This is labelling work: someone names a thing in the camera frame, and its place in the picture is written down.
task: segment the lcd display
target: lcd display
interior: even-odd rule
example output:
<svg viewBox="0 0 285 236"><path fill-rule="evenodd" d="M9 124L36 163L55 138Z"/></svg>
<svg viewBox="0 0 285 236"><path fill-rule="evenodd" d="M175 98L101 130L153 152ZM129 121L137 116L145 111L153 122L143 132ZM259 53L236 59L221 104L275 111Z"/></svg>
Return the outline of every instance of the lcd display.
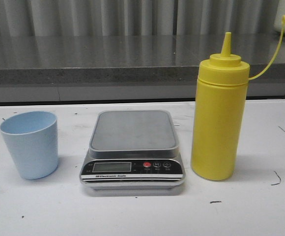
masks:
<svg viewBox="0 0 285 236"><path fill-rule="evenodd" d="M131 162L96 162L92 172L130 172Z"/></svg>

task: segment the red button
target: red button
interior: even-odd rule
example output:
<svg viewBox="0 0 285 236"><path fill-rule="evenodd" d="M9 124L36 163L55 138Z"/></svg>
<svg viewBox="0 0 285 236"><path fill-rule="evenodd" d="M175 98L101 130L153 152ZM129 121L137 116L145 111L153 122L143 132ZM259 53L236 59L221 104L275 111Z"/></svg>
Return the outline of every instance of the red button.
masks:
<svg viewBox="0 0 285 236"><path fill-rule="evenodd" d="M150 167L150 166L151 166L151 163L146 161L146 162L143 163L143 166L144 166L144 167Z"/></svg>

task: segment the cup rim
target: cup rim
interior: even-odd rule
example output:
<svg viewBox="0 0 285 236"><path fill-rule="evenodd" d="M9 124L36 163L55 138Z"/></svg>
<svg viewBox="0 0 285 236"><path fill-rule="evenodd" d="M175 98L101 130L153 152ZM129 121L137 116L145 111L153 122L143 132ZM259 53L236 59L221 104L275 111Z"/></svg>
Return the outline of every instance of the cup rim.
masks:
<svg viewBox="0 0 285 236"><path fill-rule="evenodd" d="M51 115L54 117L54 121L53 121L52 123L50 123L48 126L45 126L45 127L41 128L41 129L34 130L34 131L31 131L31 132L26 132L26 133L13 134L13 133L5 132L5 131L2 130L2 126L3 126L3 124L5 124L6 122L10 121L10 120L13 119L13 118L16 118L16 117L19 117L19 116L23 116L23 115L27 115L27 114L30 114L30 113L49 113L49 114L51 114ZM25 135L25 134L33 134L33 133L40 132L41 130L44 130L44 129L47 129L47 128L51 127L51 126L54 125L56 122L57 122L57 116L56 116L54 113L52 113L52 112L47 112L47 111L24 112L24 113L20 113L20 114L11 116L11 117L7 118L6 120L4 120L4 121L0 124L0 131L1 131L1 133L6 134L6 135Z"/></svg>

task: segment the gray curtain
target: gray curtain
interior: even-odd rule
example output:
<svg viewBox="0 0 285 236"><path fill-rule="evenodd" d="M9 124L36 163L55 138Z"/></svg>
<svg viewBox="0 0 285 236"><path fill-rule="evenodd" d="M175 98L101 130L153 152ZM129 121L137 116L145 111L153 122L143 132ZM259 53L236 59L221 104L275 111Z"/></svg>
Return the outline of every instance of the gray curtain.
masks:
<svg viewBox="0 0 285 236"><path fill-rule="evenodd" d="M0 0L0 36L267 33L279 0Z"/></svg>

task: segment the scale button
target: scale button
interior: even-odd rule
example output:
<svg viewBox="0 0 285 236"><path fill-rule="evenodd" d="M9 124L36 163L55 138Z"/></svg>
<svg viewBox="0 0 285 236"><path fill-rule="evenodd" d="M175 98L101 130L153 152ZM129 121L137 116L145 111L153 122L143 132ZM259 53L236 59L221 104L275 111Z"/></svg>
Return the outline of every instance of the scale button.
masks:
<svg viewBox="0 0 285 236"><path fill-rule="evenodd" d="M156 161L152 164L154 167L160 167L161 166L161 163Z"/></svg>
<svg viewBox="0 0 285 236"><path fill-rule="evenodd" d="M143 166L148 168L151 166L151 163L146 161L143 163Z"/></svg>
<svg viewBox="0 0 285 236"><path fill-rule="evenodd" d="M168 161L166 161L166 162L163 163L163 166L164 166L165 168L169 168L169 167L171 167L171 163L168 162Z"/></svg>

